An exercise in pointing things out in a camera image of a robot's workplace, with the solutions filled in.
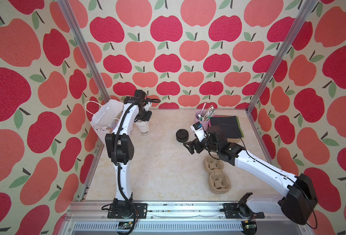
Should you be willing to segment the stack of white paper cups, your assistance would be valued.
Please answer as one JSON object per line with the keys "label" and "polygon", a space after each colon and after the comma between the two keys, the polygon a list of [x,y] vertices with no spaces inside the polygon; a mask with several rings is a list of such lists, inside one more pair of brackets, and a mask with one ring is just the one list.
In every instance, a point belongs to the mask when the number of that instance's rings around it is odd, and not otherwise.
{"label": "stack of white paper cups", "polygon": [[142,135],[147,135],[149,133],[149,121],[138,120],[135,124]]}

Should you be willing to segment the cartoon animal paper gift bag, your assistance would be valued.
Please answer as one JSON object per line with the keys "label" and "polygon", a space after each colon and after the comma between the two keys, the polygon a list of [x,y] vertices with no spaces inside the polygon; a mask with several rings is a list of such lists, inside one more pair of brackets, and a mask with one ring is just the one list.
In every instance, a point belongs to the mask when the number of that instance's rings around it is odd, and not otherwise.
{"label": "cartoon animal paper gift bag", "polygon": [[[98,105],[100,107],[99,110],[95,113],[89,111],[87,108],[88,103]],[[124,104],[114,99],[109,100],[104,105],[90,100],[85,103],[84,107],[87,112],[93,115],[90,124],[105,145],[105,136],[106,134],[111,134],[116,128],[117,123],[121,118]]]}

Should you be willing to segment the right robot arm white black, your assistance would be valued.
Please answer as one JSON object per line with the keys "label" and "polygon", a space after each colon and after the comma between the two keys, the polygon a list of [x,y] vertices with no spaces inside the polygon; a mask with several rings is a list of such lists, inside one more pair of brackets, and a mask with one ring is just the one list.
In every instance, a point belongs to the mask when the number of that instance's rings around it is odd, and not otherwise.
{"label": "right robot arm white black", "polygon": [[196,122],[191,126],[195,139],[183,145],[191,154],[206,150],[209,155],[216,154],[212,162],[206,164],[206,170],[216,172],[210,177],[211,185],[216,189],[224,189],[222,172],[224,163],[243,169],[273,187],[278,195],[259,196],[246,193],[235,206],[224,206],[225,213],[236,214],[241,218],[253,218],[255,214],[268,212],[282,214],[290,221],[306,225],[318,198],[310,177],[299,176],[278,169],[273,165],[252,155],[244,145],[229,142],[226,133],[218,125],[204,129]]}

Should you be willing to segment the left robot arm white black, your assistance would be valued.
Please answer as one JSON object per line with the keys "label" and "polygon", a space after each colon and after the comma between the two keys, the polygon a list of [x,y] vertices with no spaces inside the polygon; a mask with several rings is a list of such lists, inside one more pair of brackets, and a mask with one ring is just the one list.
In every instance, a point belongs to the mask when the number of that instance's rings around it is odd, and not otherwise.
{"label": "left robot arm white black", "polygon": [[111,133],[105,135],[105,145],[108,157],[114,164],[117,181],[117,191],[113,202],[108,208],[107,217],[110,219],[137,219],[137,208],[145,209],[146,204],[134,204],[130,183],[130,164],[135,148],[130,133],[135,121],[146,124],[152,116],[149,110],[153,103],[160,99],[126,97],[116,120],[116,126]]}

